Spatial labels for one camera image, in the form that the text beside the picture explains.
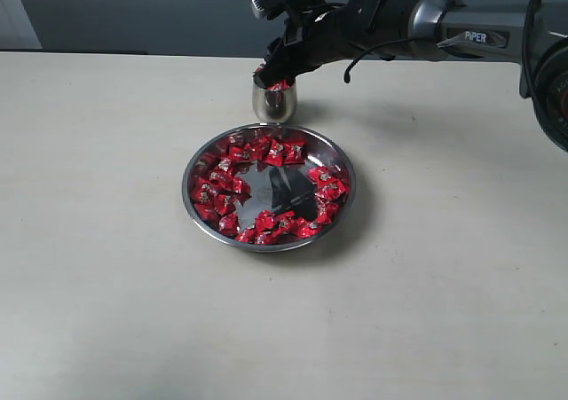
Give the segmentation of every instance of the stainless steel plate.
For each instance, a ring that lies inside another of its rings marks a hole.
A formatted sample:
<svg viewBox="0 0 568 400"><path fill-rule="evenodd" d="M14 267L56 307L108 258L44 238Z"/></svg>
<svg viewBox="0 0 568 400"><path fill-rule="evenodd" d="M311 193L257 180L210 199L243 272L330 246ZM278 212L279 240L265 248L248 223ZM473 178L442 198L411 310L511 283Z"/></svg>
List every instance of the stainless steel plate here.
<svg viewBox="0 0 568 400"><path fill-rule="evenodd" d="M282 140L303 139L306 143L307 152L307 159L304 165L288 165L277 168L254 163L239 174L239 177L249 183L251 187L251 198L244 205L237 203L237 215L241 229L254 223L256 216L263 210L270 210L278 214L293 209L296 216L303 216L307 220L314 219L317 216L316 202L313 195L315 186L307 178L306 173L309 169L321 165L334 168L339 177L350 186L349 193L342 198L343 206L333 223L325 226L320 233L308 239L290 236L287 239L283 239L278 245L253 245L228 238L202 221L193 208L189 196L190 191L193 189L194 179L217 165L215 158L220 156L225 150L228 138L239 135L243 135L246 142L262 136L277 137ZM356 180L353 166L345 153L331 140L306 128L286 127L270 123L245 125L226 131L213 138L190 160L185 169L182 183L185 208L190 217L203 231L226 245L254 252L286 251L308 245L322 238L341 222L355 199L355 190Z"/></svg>

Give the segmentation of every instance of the stainless steel cup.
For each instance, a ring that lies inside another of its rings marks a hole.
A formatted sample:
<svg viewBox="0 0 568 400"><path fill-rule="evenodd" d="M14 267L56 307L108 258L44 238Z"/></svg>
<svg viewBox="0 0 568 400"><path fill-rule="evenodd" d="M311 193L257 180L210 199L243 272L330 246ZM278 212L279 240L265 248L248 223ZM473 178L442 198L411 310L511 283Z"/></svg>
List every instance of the stainless steel cup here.
<svg viewBox="0 0 568 400"><path fill-rule="evenodd" d="M261 122L286 123L298 105L296 82L290 88L279 91L269 91L252 82L252 109Z"/></svg>

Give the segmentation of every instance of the white table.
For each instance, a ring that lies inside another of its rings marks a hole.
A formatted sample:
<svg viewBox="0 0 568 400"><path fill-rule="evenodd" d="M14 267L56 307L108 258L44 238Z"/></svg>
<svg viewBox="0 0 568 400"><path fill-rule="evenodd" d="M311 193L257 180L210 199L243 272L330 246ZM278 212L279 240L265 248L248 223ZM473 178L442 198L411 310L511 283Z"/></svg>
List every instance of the white table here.
<svg viewBox="0 0 568 400"><path fill-rule="evenodd" d="M565 399L568 155L507 64L346 63L296 122L359 177L284 255L191 222L257 60L0 53L0 398Z"/></svg>

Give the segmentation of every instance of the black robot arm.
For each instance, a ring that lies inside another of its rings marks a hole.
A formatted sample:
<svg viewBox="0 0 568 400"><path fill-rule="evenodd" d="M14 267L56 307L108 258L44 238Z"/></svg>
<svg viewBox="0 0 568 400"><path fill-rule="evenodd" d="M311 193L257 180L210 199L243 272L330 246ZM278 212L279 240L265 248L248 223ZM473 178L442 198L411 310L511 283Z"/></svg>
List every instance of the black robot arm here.
<svg viewBox="0 0 568 400"><path fill-rule="evenodd" d="M520 95L531 98L548 137L568 151L568 4L467 6L462 0L252 0L271 20L286 12L285 31L272 41L255 82L282 79L367 54L441 61L499 59L521 66Z"/></svg>

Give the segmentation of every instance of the tabletop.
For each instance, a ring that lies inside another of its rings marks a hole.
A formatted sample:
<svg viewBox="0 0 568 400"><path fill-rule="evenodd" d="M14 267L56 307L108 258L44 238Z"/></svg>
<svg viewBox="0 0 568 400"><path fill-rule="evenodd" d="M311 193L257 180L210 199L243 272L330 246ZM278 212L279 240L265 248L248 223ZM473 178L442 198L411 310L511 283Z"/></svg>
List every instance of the tabletop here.
<svg viewBox="0 0 568 400"><path fill-rule="evenodd" d="M0 53L0 398L564 399L568 155L503 63L345 62L295 123L358 177L321 241L240 252L181 179L257 59Z"/></svg>

